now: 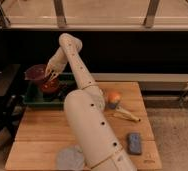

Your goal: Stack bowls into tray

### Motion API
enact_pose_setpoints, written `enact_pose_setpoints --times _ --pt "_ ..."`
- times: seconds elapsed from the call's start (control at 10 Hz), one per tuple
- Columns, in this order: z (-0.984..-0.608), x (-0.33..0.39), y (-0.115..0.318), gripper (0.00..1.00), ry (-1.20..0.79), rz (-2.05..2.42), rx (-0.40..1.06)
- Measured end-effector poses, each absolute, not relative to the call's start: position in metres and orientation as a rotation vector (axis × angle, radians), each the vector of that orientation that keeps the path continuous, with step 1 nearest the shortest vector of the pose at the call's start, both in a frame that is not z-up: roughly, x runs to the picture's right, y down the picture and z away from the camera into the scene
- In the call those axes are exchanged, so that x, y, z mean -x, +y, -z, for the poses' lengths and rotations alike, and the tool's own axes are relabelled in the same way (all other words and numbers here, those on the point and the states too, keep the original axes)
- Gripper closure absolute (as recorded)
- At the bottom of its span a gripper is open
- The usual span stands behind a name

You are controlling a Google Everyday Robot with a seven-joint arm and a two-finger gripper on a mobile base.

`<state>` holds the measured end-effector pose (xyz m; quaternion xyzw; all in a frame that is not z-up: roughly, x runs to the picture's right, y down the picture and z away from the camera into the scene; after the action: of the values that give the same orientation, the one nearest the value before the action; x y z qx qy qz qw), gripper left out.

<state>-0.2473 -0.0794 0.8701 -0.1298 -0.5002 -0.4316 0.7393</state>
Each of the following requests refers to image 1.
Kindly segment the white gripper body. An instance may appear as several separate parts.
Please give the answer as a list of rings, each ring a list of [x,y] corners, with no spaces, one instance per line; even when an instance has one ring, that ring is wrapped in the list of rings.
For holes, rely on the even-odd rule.
[[[52,71],[60,74],[64,71],[67,62],[68,60],[64,54],[64,51],[61,47],[59,47],[56,53],[48,61],[47,66],[50,67]]]

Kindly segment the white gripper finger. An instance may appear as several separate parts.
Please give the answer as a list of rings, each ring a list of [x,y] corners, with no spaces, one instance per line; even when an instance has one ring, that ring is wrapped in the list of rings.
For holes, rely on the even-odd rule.
[[[50,76],[50,81],[51,80],[54,80],[55,78],[57,78],[58,77],[58,75],[59,75],[59,73],[58,72],[52,72],[52,74],[51,74],[51,76]]]
[[[52,69],[47,66],[46,69],[45,69],[45,77],[50,76],[51,72],[52,72]]]

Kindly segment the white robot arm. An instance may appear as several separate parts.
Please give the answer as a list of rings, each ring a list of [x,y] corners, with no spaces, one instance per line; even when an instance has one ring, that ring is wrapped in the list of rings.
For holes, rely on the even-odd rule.
[[[87,167],[91,171],[137,171],[103,114],[104,94],[79,56],[82,41],[63,33],[59,45],[45,76],[53,80],[70,64],[78,89],[66,96],[64,112]]]

